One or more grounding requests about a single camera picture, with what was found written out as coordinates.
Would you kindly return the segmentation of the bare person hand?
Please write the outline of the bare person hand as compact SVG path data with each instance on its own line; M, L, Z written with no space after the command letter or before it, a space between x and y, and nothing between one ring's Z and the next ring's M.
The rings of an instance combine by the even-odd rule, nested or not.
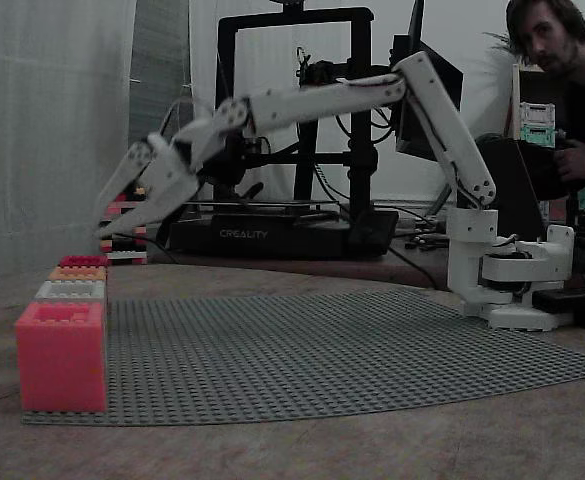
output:
M567 144L554 152L558 175L563 182L585 180L585 143L569 139Z

